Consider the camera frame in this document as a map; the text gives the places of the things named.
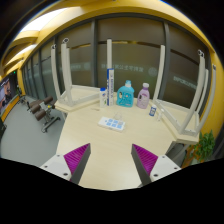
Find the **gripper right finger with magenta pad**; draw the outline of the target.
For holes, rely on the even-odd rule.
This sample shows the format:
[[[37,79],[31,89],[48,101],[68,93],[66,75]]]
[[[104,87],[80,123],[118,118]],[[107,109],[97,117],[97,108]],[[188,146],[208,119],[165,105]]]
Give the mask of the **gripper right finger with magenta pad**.
[[[131,155],[143,186],[180,170],[166,155],[157,156],[136,144],[132,145]]]

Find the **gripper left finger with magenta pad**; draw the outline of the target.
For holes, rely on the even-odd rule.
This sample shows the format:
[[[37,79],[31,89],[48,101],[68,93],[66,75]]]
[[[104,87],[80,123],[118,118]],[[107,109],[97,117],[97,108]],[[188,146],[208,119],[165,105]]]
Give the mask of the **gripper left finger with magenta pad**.
[[[79,184],[90,154],[91,145],[85,144],[65,155],[55,154],[41,166],[41,169],[74,184]]]

